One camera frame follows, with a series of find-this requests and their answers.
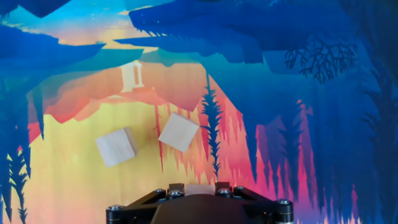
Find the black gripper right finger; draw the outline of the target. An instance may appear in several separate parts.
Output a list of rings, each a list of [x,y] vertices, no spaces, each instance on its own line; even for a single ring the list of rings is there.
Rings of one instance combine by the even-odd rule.
[[[288,199],[271,200],[241,185],[232,187],[229,182],[217,182],[215,195],[237,200],[248,215],[262,215],[265,223],[294,223],[294,204]]]

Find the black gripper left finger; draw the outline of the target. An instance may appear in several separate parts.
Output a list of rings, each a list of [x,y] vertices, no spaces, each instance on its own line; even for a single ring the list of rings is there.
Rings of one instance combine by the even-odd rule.
[[[161,203],[185,196],[185,184],[169,184],[167,190],[155,189],[129,205],[111,205],[106,209],[106,224],[134,223],[152,217]]]

